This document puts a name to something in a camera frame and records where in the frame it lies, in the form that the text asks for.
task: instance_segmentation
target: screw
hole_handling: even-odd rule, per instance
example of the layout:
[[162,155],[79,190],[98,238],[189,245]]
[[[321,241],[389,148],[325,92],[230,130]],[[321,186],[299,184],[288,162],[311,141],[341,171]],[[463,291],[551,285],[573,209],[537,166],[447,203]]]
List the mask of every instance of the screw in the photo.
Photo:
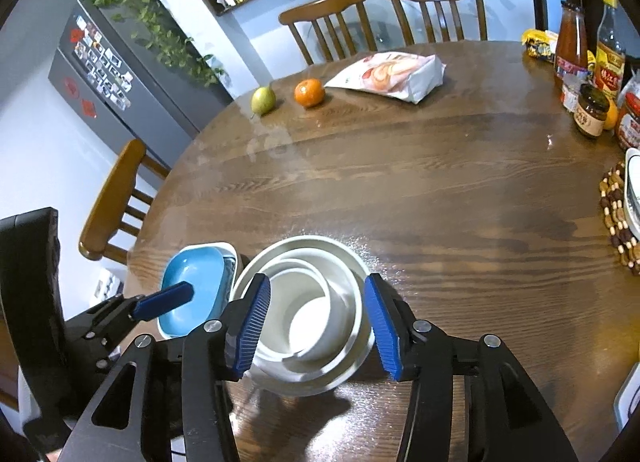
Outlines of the screw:
[[143,334],[134,339],[133,344],[138,348],[144,348],[151,343],[151,336],[149,334]]
[[500,338],[498,336],[494,336],[493,334],[484,336],[484,344],[488,347],[497,348],[501,343],[502,341],[500,341]]
[[210,321],[207,321],[204,324],[205,332],[217,332],[221,328],[222,328],[222,321],[217,320],[217,319],[212,319]]
[[416,332],[426,333],[431,330],[431,323],[425,319],[417,319],[414,321],[414,330]]

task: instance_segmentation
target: blue bowl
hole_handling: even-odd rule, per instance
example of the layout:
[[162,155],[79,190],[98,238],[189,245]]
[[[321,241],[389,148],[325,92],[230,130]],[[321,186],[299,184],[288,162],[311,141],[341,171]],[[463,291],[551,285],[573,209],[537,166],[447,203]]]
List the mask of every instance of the blue bowl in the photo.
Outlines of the blue bowl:
[[220,317],[228,301],[235,261],[211,245],[189,247],[176,254],[164,270],[161,289],[189,282],[193,299],[158,318],[161,332],[169,337],[186,336],[206,320]]

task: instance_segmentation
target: table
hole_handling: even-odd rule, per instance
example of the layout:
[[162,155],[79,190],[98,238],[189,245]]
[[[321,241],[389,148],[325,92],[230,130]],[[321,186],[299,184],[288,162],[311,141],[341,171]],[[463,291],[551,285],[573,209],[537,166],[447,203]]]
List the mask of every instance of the table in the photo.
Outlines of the table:
[[[280,106],[264,118],[250,94],[216,117],[158,193],[126,294],[154,292],[188,244],[228,241],[252,257],[284,237],[327,235],[417,317],[450,335],[500,336],[580,460],[595,461],[616,435],[612,403],[640,338],[639,282],[618,264],[598,207],[598,181],[622,153],[612,137],[578,133],[550,65],[516,42],[410,49],[448,65],[418,106],[340,89],[312,110],[294,103],[299,81],[326,81],[351,58],[274,82]],[[317,397],[280,398],[248,378],[231,386],[242,460],[396,459],[411,384],[385,381],[375,354]],[[450,459],[462,461],[455,389]]]

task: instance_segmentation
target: red sticker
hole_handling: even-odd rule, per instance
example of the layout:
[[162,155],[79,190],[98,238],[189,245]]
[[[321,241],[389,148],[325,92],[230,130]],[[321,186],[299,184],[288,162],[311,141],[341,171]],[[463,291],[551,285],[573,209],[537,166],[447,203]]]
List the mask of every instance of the red sticker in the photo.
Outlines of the red sticker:
[[71,40],[72,44],[77,44],[83,38],[84,38],[84,31],[82,29],[71,29],[71,35],[69,36],[69,40]]
[[73,99],[78,99],[80,97],[80,91],[78,90],[78,85],[71,78],[65,78],[65,88]]
[[87,117],[96,118],[97,114],[95,113],[95,105],[91,103],[88,99],[82,100],[82,112]]

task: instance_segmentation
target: orange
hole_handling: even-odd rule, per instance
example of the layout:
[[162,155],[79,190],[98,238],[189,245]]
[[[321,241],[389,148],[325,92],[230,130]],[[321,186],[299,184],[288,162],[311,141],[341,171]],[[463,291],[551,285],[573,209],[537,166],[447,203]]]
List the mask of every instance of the orange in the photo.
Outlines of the orange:
[[324,87],[316,78],[304,80],[298,83],[293,96],[304,108],[314,107],[324,99]]
[[605,119],[604,121],[604,129],[605,130],[612,129],[614,126],[616,126],[617,122],[618,122],[618,107],[612,100],[609,100],[609,111],[607,112],[607,119]]

